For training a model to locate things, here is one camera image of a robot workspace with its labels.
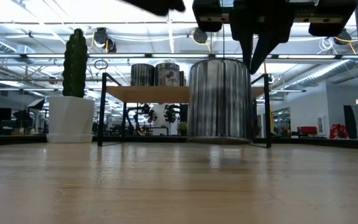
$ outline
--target silver trash can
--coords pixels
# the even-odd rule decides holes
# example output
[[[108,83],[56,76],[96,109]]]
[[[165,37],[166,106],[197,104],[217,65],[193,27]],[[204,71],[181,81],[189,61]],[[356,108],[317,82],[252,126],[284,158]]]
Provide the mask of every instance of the silver trash can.
[[[154,86],[154,76],[153,65],[134,64],[131,66],[131,86]]]
[[[160,63],[155,66],[156,86],[180,86],[179,65],[175,63]]]
[[[188,140],[216,144],[246,143],[251,105],[250,76],[237,60],[211,59],[190,70]]]

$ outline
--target metal container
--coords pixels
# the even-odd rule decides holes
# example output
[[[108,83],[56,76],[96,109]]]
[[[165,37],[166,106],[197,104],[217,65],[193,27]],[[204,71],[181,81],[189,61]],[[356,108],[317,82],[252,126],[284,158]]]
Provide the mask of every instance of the metal container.
[[[193,65],[190,70],[189,141],[249,142],[249,88],[250,74],[240,61],[211,59]]]
[[[131,86],[154,86],[153,65],[135,64],[131,67]]]
[[[179,65],[175,63],[160,63],[155,66],[155,85],[180,86]]]

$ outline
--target white pot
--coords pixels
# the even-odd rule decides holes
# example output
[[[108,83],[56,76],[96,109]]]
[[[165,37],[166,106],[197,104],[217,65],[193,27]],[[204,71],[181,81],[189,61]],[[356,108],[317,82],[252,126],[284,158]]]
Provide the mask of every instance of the white pot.
[[[92,142],[94,101],[72,96],[49,98],[48,142]]]

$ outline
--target artificial cactus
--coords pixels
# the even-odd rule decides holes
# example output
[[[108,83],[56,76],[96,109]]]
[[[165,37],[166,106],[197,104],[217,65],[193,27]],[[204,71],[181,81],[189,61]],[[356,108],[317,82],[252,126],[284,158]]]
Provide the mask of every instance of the artificial cactus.
[[[88,47],[81,29],[74,30],[66,44],[63,71],[63,95],[83,98],[85,95]]]

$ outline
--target wooden surface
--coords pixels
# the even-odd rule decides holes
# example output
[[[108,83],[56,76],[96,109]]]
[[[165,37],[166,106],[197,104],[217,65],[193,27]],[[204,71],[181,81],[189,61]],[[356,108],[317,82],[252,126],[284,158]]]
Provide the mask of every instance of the wooden surface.
[[[188,86],[108,86],[107,93],[125,103],[189,103]],[[263,87],[253,87],[252,97],[264,93]]]
[[[358,223],[358,150],[0,146],[0,223]]]

